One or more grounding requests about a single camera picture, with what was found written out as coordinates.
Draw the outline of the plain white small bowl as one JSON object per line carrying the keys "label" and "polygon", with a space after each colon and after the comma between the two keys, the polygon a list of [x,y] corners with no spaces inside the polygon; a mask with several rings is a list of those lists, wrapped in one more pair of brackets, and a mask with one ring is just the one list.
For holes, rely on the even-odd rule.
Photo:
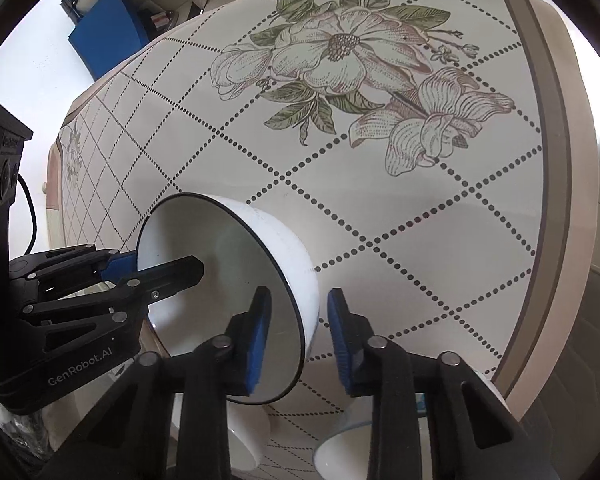
{"label": "plain white small bowl", "polygon": [[226,404],[230,466],[234,471],[250,472],[262,463],[271,424],[261,405]]}

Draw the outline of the black rimmed white bowl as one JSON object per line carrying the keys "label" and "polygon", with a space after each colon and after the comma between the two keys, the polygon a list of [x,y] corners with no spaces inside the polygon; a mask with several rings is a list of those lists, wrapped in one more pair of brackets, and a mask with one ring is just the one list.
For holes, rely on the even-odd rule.
{"label": "black rimmed white bowl", "polygon": [[268,404],[294,388],[318,323],[320,290],[299,237],[272,214],[229,198],[183,193],[158,203],[136,244],[140,270],[194,256],[200,282],[149,308],[149,323],[170,356],[194,350],[248,310],[256,289],[272,296],[262,372],[241,404]]}

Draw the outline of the polka dot white bowl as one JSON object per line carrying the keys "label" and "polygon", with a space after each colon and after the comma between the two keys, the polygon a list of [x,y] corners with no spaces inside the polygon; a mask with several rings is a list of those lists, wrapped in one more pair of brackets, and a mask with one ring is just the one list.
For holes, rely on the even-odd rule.
{"label": "polka dot white bowl", "polygon": [[325,480],[365,480],[371,436],[372,424],[363,422],[327,438],[313,454],[317,473]]}

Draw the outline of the grey cushioned chair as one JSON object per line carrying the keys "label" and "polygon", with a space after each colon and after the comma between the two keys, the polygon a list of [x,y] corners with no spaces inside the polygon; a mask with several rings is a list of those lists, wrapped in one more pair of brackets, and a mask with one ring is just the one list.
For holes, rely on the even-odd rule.
{"label": "grey cushioned chair", "polygon": [[521,426],[561,479],[600,479],[600,269],[552,374]]}

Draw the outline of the blue folded mat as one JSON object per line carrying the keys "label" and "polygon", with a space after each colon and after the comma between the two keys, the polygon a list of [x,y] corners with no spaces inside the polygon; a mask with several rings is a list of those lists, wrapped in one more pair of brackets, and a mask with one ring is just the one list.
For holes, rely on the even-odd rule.
{"label": "blue folded mat", "polygon": [[68,37],[94,80],[149,44],[131,0],[98,0]]}

